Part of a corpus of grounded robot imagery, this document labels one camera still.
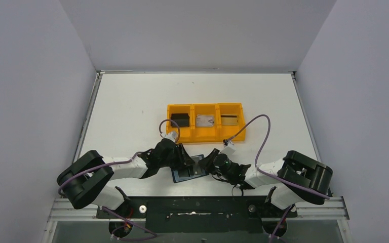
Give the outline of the blue card holder wallet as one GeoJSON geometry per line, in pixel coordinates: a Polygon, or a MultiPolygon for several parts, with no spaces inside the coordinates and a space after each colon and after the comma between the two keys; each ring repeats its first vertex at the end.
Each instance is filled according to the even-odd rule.
{"type": "Polygon", "coordinates": [[[174,183],[180,183],[209,175],[207,171],[199,166],[199,161],[205,158],[203,154],[192,156],[191,158],[195,162],[194,165],[171,171],[174,183]]]}

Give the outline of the black cards stack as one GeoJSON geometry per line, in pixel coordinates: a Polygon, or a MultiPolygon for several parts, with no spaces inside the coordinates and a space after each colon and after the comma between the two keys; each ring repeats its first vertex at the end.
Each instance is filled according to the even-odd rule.
{"type": "Polygon", "coordinates": [[[170,117],[171,120],[173,120],[175,124],[171,124],[172,127],[180,127],[180,128],[186,128],[190,127],[190,117],[188,113],[173,113],[170,117]]]}

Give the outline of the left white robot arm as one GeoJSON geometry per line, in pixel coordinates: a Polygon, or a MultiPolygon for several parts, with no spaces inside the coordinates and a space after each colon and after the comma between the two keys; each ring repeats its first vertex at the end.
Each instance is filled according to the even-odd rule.
{"type": "Polygon", "coordinates": [[[179,170],[195,164],[182,144],[164,138],[155,148],[136,152],[132,157],[103,157],[90,150],[65,169],[58,177],[58,193],[71,202],[74,209],[94,204],[109,208],[123,216],[130,208],[128,197],[119,187],[108,186],[117,179],[146,179],[161,168],[179,170]]]}

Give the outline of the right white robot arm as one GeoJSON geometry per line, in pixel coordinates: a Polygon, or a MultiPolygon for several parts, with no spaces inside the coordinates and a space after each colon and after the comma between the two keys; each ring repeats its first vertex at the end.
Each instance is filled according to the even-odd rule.
{"type": "Polygon", "coordinates": [[[275,189],[264,203],[265,211],[271,216],[298,202],[323,205],[330,198],[327,192],[333,170],[294,150],[277,161],[255,166],[233,162],[228,155],[214,149],[199,161],[199,166],[242,191],[273,185],[275,189]]]}

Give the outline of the silver card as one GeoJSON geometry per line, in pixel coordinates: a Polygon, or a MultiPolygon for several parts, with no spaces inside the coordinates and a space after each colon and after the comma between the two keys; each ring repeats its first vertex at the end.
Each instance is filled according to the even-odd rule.
{"type": "Polygon", "coordinates": [[[204,115],[197,114],[196,127],[213,127],[214,126],[214,116],[213,115],[204,115]]]}

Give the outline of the orange three-compartment tray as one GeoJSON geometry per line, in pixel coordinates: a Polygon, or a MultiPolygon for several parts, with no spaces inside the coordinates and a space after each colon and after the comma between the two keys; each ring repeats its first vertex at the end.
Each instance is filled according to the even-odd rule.
{"type": "Polygon", "coordinates": [[[246,132],[241,131],[246,124],[244,110],[241,103],[207,103],[207,104],[169,104],[167,106],[167,118],[173,113],[188,113],[190,127],[172,127],[172,122],[166,125],[166,132],[180,132],[179,142],[182,143],[210,143],[220,142],[235,135],[232,141],[244,141],[246,132]],[[197,114],[213,115],[213,127],[196,127],[197,114]],[[235,114],[238,116],[238,126],[223,126],[221,115],[235,114]]]}

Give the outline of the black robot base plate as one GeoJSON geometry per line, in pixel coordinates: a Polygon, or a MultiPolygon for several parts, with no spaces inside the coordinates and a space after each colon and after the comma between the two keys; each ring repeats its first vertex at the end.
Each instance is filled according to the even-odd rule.
{"type": "Polygon", "coordinates": [[[166,233],[270,233],[282,236],[296,206],[281,210],[269,196],[132,197],[119,208],[98,206],[112,239],[146,241],[166,233]]]}

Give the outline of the aluminium frame rail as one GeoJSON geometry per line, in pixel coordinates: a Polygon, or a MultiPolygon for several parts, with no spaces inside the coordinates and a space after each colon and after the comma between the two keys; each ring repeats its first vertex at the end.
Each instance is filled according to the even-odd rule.
{"type": "Polygon", "coordinates": [[[273,211],[264,196],[133,197],[125,211],[54,201],[43,242],[352,242],[342,197],[273,211]]]}

